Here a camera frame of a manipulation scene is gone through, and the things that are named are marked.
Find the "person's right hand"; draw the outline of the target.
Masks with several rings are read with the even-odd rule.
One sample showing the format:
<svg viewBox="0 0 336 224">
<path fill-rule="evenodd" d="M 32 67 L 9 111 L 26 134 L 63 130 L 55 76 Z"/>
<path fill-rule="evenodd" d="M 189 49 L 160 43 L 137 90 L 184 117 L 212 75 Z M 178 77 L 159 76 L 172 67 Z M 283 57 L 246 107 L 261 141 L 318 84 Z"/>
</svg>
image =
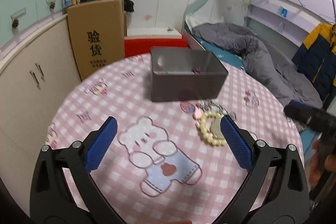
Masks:
<svg viewBox="0 0 336 224">
<path fill-rule="evenodd" d="M 309 171 L 309 184 L 311 187 L 315 187 L 321 176 L 322 172 L 319 169 L 319 140 L 316 140 L 312 148 L 314 149 L 314 155 L 310 159 L 310 171 Z M 324 168 L 328 172 L 335 173 L 336 171 L 336 156 L 335 153 L 329 154 L 329 156 L 325 160 Z"/>
</svg>

